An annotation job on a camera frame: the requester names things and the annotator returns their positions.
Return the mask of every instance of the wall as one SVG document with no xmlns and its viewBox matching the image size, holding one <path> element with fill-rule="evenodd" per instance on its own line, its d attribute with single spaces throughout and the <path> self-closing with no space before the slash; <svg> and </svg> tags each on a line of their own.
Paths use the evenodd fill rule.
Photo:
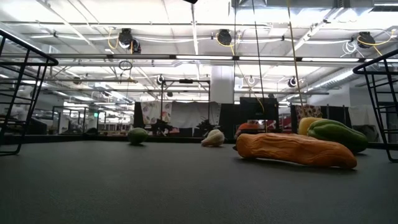
<svg viewBox="0 0 398 224">
<path fill-rule="evenodd" d="M 372 105 L 369 91 L 367 88 L 350 88 L 349 97 L 351 106 Z M 393 102 L 391 94 L 378 94 L 379 102 Z"/>
<path fill-rule="evenodd" d="M 341 86 L 339 90 L 329 90 L 329 95 L 313 95 L 308 104 L 314 106 L 351 106 L 349 84 Z"/>
<path fill-rule="evenodd" d="M 0 96 L 0 102 L 6 102 L 9 103 L 11 102 L 11 97 L 8 96 Z M 55 95 L 48 95 L 48 94 L 40 94 L 39 99 L 37 100 L 36 103 L 36 109 L 42 109 L 42 110 L 52 110 L 53 106 L 63 106 L 63 98 L 59 98 L 58 96 Z M 7 111 L 5 111 L 6 108 L 8 108 L 9 105 L 0 105 L 0 114 L 5 114 Z"/>
</svg>

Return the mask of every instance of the pipe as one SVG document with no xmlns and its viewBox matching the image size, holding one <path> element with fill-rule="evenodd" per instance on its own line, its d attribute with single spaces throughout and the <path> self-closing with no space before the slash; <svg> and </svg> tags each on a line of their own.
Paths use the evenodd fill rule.
<svg viewBox="0 0 398 224">
<path fill-rule="evenodd" d="M 29 22 L 29 21 L 4 21 L 2 22 L 9 26 L 62 26 L 64 23 L 62 22 Z M 85 22 L 70 22 L 69 23 L 73 27 L 86 27 L 87 23 Z M 96 27 L 120 27 L 120 28 L 127 28 L 127 27 L 134 27 L 134 26 L 192 26 L 191 23 L 94 23 L 89 22 L 90 26 Z M 197 26 L 214 26 L 214 27 L 229 27 L 233 28 L 234 24 L 208 24 L 208 23 L 197 23 Z M 254 24 L 236 24 L 236 27 L 247 27 L 247 28 L 254 28 Z M 269 24 L 258 24 L 257 27 L 267 27 L 270 28 Z"/>
<path fill-rule="evenodd" d="M 58 89 L 58 88 L 46 88 L 42 87 L 41 91 L 104 91 L 104 89 Z M 131 90 L 131 89 L 115 89 L 110 91 L 120 92 L 131 92 L 131 93 L 160 93 L 161 90 Z M 165 93 L 208 93 L 205 90 L 164 90 Z M 248 94 L 248 93 L 261 93 L 261 91 L 235 91 L 235 93 L 240 94 Z M 298 92 L 284 92 L 284 91 L 265 91 L 264 94 L 298 94 Z M 301 93 L 302 95 L 329 95 L 329 93 Z"/>
<path fill-rule="evenodd" d="M 258 65 L 258 61 L 240 61 L 237 60 L 240 65 Z M 133 67 L 178 67 L 182 64 L 197 64 L 196 61 L 183 61 L 179 63 L 135 63 Z M 201 64 L 205 65 L 234 65 L 234 60 L 230 61 L 214 61 L 214 60 L 202 60 Z M 312 66 L 312 67 L 355 67 L 360 65 L 360 62 L 297 62 L 299 66 Z M 59 62 L 59 66 L 72 66 L 72 67 L 115 67 L 118 66 L 119 62 Z M 293 62 L 273 62 L 273 61 L 261 61 L 261 65 L 286 65 L 294 66 Z"/>
<path fill-rule="evenodd" d="M 311 28 L 303 35 L 303 36 L 301 36 L 301 38 L 299 38 L 299 40 L 298 41 L 296 41 L 296 43 L 295 43 L 295 45 L 294 45 L 294 50 L 298 50 L 299 48 L 301 48 L 305 43 L 306 43 L 306 41 L 308 41 L 308 40 L 310 40 L 310 38 L 313 36 L 313 35 L 315 35 L 325 24 L 326 24 L 326 21 L 327 21 L 327 19 L 328 19 L 328 17 L 329 16 L 331 16 L 331 15 L 333 15 L 336 11 L 338 11 L 338 10 L 340 10 L 340 9 L 336 9 L 336 8 L 334 8 L 334 9 L 332 9 L 332 10 L 330 10 L 329 12 L 328 12 L 328 14 L 324 17 L 324 20 L 322 20 L 321 22 L 319 22 L 315 27 L 312 27 L 311 26 Z M 291 55 L 293 55 L 293 48 L 289 51 L 289 52 L 287 52 L 284 56 L 286 57 L 286 56 L 291 56 Z M 271 66 L 271 67 L 269 67 L 268 68 L 268 70 L 267 70 L 267 72 L 266 73 L 264 73 L 264 77 L 266 77 L 270 72 L 271 72 L 271 70 L 273 69 L 273 68 L 275 68 L 276 66 L 278 66 L 279 64 L 277 64 L 277 65 L 273 65 L 273 66 Z"/>
<path fill-rule="evenodd" d="M 49 4 L 46 2 L 43 2 L 41 0 L 36 0 L 38 3 L 40 3 L 44 8 L 46 8 L 48 11 L 52 12 L 56 16 L 58 16 L 62 22 L 69 27 L 76 35 L 78 35 L 80 38 L 82 38 L 85 42 L 87 42 L 88 45 L 92 46 L 95 50 L 98 50 L 95 46 L 94 43 L 92 43 L 90 40 L 88 40 L 86 37 L 84 37 L 79 31 L 77 31 L 68 21 L 66 21 L 60 14 L 55 12 Z"/>
<path fill-rule="evenodd" d="M 198 35 L 197 35 L 197 21 L 195 19 L 195 5 L 191 4 L 191 13 L 192 13 L 192 35 L 193 35 L 193 46 L 195 48 L 195 54 L 199 54 L 198 48 Z"/>
<path fill-rule="evenodd" d="M 152 87 L 158 88 L 158 89 L 159 89 L 159 87 L 156 85 L 156 83 L 154 83 L 154 81 L 151 80 L 151 79 L 148 77 L 148 75 L 142 70 L 142 68 L 140 68 L 140 67 L 134 67 L 134 68 L 137 70 L 138 73 L 140 73 L 143 77 L 145 77 L 145 78 L 149 81 L 149 83 L 150 83 L 150 85 L 151 85 Z"/>
</svg>

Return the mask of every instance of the black curtain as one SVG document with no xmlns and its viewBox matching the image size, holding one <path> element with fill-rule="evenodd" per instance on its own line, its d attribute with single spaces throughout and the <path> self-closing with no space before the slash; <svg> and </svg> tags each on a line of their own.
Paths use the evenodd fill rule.
<svg viewBox="0 0 398 224">
<path fill-rule="evenodd" d="M 142 117 L 141 102 L 136 102 L 134 106 L 134 124 L 135 128 L 144 128 L 144 118 Z"/>
<path fill-rule="evenodd" d="M 239 116 L 240 106 L 235 104 L 223 103 L 221 104 L 220 121 L 221 131 L 227 139 L 234 138 L 234 130 L 236 125 L 242 124 L 246 121 L 241 121 Z"/>
<path fill-rule="evenodd" d="M 321 106 L 321 112 L 322 118 L 338 121 L 345 124 L 347 127 L 352 128 L 351 120 L 349 118 L 348 107 L 329 106 L 329 118 L 327 106 Z"/>
</svg>

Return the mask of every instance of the gray carpet floor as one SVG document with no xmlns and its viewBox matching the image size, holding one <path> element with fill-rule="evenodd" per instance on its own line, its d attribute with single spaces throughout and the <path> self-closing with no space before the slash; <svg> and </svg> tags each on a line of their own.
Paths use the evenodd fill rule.
<svg viewBox="0 0 398 224">
<path fill-rule="evenodd" d="M 27 144 L 0 157 L 0 223 L 398 223 L 398 164 L 382 150 L 341 170 L 231 148 Z"/>
</svg>

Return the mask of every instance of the ceiling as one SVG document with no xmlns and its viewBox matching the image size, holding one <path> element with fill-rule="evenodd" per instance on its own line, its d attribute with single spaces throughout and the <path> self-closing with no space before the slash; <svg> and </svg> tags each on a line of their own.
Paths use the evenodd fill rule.
<svg viewBox="0 0 398 224">
<path fill-rule="evenodd" d="M 251 10 L 239 10 L 234 16 L 234 8 L 228 7 L 228 0 L 199 0 L 194 6 L 181 0 L 2 0 L 0 2 L 0 28 L 8 30 L 47 53 L 58 54 L 130 54 L 128 50 L 116 45 L 116 38 L 121 28 L 131 28 L 133 36 L 140 42 L 141 54 L 170 55 L 230 55 L 261 57 L 292 56 L 293 40 L 298 57 L 334 57 L 334 58 L 374 58 L 374 48 L 361 49 L 347 46 L 347 41 L 356 39 L 359 32 L 370 32 L 377 43 L 389 42 L 378 46 L 385 54 L 388 49 L 397 46 L 393 30 L 398 26 L 396 10 L 373 10 L 358 13 L 354 9 L 335 8 L 293 8 L 292 32 L 289 28 L 289 17 L 286 7 L 257 7 L 256 16 Z M 215 35 L 220 29 L 229 29 L 236 44 L 224 47 L 217 43 Z M 22 51 L 11 45 L 5 48 L 7 53 Z M 72 59 L 60 59 L 71 62 Z M 138 67 L 133 60 L 133 68 L 123 72 L 118 67 L 63 67 L 53 68 L 56 78 L 68 79 L 81 77 L 89 80 L 125 80 L 133 77 L 138 83 L 106 82 L 110 90 L 143 90 L 142 92 L 122 92 L 132 100 L 153 100 L 158 94 L 144 93 L 147 90 L 159 89 L 156 78 L 163 74 L 165 78 L 178 80 L 191 78 L 209 80 L 211 63 L 182 63 L 176 67 L 156 65 L 155 67 Z M 255 63 L 239 62 L 235 66 L 235 75 L 239 78 L 254 79 L 251 87 L 260 88 L 260 68 Z M 334 74 L 345 66 L 328 66 L 322 63 L 311 66 L 298 65 L 298 77 L 302 88 L 306 89 L 322 78 Z M 289 88 L 287 80 L 296 74 L 293 65 L 277 63 L 262 65 L 261 77 L 265 91 L 296 91 Z M 82 82 L 80 85 L 71 82 L 47 82 L 47 87 L 67 89 L 62 91 L 68 96 L 84 95 L 97 97 L 98 92 L 76 91 L 93 89 L 95 82 Z M 202 90 L 197 84 L 175 84 L 169 87 L 175 90 L 170 100 L 207 100 L 206 93 L 178 93 L 179 90 Z M 249 90 L 243 82 L 243 90 Z M 235 100 L 248 94 L 236 94 Z"/>
</svg>

